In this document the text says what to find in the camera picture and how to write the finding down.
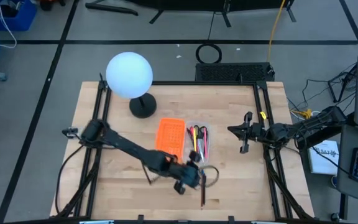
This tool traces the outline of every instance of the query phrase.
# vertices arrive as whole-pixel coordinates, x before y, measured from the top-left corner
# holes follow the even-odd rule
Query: lamp base
[[[131,113],[137,118],[148,118],[152,116],[157,109],[157,102],[154,96],[145,93],[143,96],[131,99],[129,102]]]

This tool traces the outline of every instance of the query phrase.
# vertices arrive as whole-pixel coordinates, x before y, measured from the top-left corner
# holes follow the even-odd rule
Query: gray floor
[[[68,40],[153,40],[206,39],[211,24],[210,12],[164,12],[154,25],[149,20],[153,9],[118,2],[139,11],[139,17],[113,12],[93,11],[80,1],[68,33]],[[346,1],[358,26],[358,1]],[[70,12],[55,5],[52,12],[38,11],[28,32],[18,33],[19,40],[59,40]],[[277,40],[356,40],[337,0],[296,0],[292,23],[283,12],[277,27]],[[232,28],[215,15],[211,39],[268,40],[277,10],[233,12],[228,15]],[[0,32],[0,39],[9,39]],[[65,45],[55,71],[41,117],[30,145],[6,221],[46,218],[52,205],[58,169],[67,140],[61,130],[71,124],[82,81],[97,80],[111,57],[133,51],[143,55],[153,67],[155,80],[194,80],[195,50],[198,45]],[[0,82],[0,205],[17,157],[29,128],[56,45],[18,45],[0,50],[0,72],[8,81]],[[264,62],[267,45],[220,45],[223,62]],[[205,61],[216,53],[201,51]],[[300,103],[299,92],[306,79],[328,80],[357,60],[358,45],[274,45],[271,64],[276,81],[284,82],[287,96]],[[310,83],[306,97],[326,88],[324,83]],[[349,98],[340,104],[345,108]],[[309,102],[309,108],[321,110],[331,105],[327,91]],[[312,175],[308,161],[305,174],[317,217],[327,220],[339,210],[340,194],[330,187],[329,177]],[[349,220],[358,223],[358,200],[351,199]]]

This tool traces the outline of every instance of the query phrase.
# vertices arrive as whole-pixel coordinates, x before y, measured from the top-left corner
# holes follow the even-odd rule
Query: wooden tabletop
[[[97,82],[84,82],[73,119],[73,126],[83,128],[92,117]],[[291,123],[283,83],[268,83],[268,92],[276,123]],[[240,154],[241,142],[227,130],[239,125],[246,112],[256,114],[254,92],[250,86],[152,86],[149,93],[157,100],[157,110],[146,119],[133,117],[129,100],[112,94],[108,123],[120,135],[146,149],[155,148],[155,135],[161,118],[180,118],[208,123],[210,133],[209,163],[220,171],[216,185],[206,191],[206,205],[200,209],[200,191],[186,189],[178,195],[175,180],[160,179],[153,185],[146,181],[137,159],[119,150],[104,150],[98,176],[92,219],[146,220],[274,220],[272,199],[262,145],[250,141],[247,154]],[[102,99],[100,115],[103,110]],[[79,146],[69,140],[65,158]],[[78,188],[85,150],[69,160],[60,181],[60,209]],[[309,215],[313,216],[308,187],[300,156],[282,149],[282,162],[289,191]],[[281,216],[285,216],[282,196],[277,191]],[[84,196],[81,214],[85,214]]]

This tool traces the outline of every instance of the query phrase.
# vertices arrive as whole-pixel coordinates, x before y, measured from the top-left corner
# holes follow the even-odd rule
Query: pen cup
[[[200,164],[206,165],[208,164],[211,153],[211,126],[208,123],[200,121],[186,122],[185,145],[182,157],[183,162],[189,161],[190,152],[195,150],[194,135],[193,133],[190,133],[191,128],[194,129],[195,127],[196,129],[198,128],[198,131],[196,131],[196,148],[197,152],[201,155]]]

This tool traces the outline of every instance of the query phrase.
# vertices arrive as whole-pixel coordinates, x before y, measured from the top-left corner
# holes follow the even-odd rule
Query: white paper
[[[336,141],[325,140],[314,146],[322,155],[338,165],[339,150]],[[337,167],[327,159],[317,154],[312,148],[309,149],[310,170],[312,174],[336,175]]]

